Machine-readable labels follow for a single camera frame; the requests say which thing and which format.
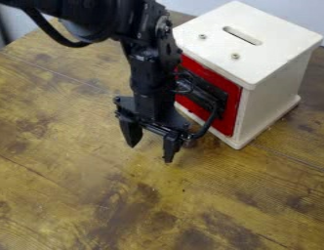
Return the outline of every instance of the red panel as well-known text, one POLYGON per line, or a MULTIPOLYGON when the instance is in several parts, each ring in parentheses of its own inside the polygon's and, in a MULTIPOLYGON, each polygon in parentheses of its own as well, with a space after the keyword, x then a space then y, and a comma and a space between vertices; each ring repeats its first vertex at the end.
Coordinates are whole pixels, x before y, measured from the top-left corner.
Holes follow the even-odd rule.
MULTIPOLYGON (((217 86, 221 90, 229 93, 228 108, 224 120, 216 119, 213 127, 227 136, 235 135, 235 128, 239 116, 240 101, 243 95, 243 87, 235 82, 229 81, 225 77, 204 67, 199 62, 184 55, 184 67, 197 74, 203 79, 217 86)), ((209 118, 211 113, 200 107, 185 96, 177 96, 179 103, 189 109, 203 120, 209 118)))

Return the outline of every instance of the table surface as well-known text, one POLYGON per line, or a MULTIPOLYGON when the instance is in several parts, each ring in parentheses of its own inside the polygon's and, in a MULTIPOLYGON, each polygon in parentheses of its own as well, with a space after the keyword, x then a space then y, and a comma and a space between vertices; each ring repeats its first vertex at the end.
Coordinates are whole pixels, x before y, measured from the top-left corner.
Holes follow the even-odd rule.
POLYGON ((208 135, 172 165, 158 136, 126 146, 129 77, 114 41, 76 50, 37 31, 0 51, 0 250, 324 249, 324 49, 257 140, 208 135))

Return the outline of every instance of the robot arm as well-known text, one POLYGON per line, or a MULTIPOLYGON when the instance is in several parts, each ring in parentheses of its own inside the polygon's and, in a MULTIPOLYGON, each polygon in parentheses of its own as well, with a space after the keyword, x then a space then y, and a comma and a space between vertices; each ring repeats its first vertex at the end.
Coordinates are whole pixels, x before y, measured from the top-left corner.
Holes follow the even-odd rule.
POLYGON ((173 24, 165 6, 156 0, 0 0, 22 9, 52 38, 69 47, 84 47, 112 38, 122 43, 132 65, 133 97, 117 97, 117 117, 129 146, 142 138, 142 129, 164 137, 165 161, 175 159, 184 143, 201 138, 216 118, 223 117, 228 97, 213 96, 200 87, 188 71, 176 73, 181 64, 173 24), (69 41, 42 14, 61 19, 81 42, 69 41), (204 106, 212 116, 192 134, 189 122, 179 114, 177 94, 204 106))

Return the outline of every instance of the white box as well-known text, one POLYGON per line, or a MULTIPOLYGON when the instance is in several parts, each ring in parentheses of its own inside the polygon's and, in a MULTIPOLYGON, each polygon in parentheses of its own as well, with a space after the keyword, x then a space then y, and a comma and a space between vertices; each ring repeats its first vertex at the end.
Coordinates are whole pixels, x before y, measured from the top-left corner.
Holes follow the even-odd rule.
MULTIPOLYGON (((235 133, 211 132, 241 149, 292 110, 313 50, 323 36, 241 2, 232 2, 176 28, 187 57, 243 89, 235 133)), ((201 124, 203 119, 183 111, 201 124)))

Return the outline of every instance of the wooden table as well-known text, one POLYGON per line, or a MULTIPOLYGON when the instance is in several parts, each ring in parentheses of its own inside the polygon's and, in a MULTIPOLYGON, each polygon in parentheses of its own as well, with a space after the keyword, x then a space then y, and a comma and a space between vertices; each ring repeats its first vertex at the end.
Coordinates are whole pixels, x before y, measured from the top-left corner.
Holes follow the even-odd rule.
MULTIPOLYGON (((181 23, 189 20, 175 14, 181 23)), ((0 250, 324 249, 324 49, 293 112, 241 151, 126 146, 120 44, 37 31, 0 51, 0 250)))

